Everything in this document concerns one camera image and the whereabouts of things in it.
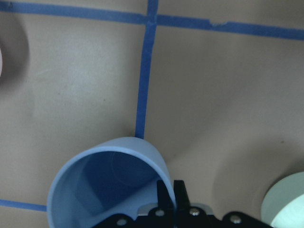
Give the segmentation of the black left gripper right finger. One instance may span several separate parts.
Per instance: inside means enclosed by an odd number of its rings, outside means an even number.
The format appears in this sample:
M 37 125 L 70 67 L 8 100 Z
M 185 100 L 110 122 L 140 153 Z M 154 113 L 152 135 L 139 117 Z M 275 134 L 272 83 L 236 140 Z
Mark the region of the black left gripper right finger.
M 190 200 L 187 194 L 185 182 L 175 180 L 173 183 L 177 211 L 182 211 L 190 207 Z

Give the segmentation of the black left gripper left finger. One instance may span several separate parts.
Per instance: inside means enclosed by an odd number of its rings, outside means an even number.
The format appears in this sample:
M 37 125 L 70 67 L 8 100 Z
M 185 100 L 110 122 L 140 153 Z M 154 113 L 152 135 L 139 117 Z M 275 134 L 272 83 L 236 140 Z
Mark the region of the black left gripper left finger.
M 162 180 L 157 181 L 158 207 L 163 210 L 173 210 L 174 205 L 169 196 L 168 189 Z

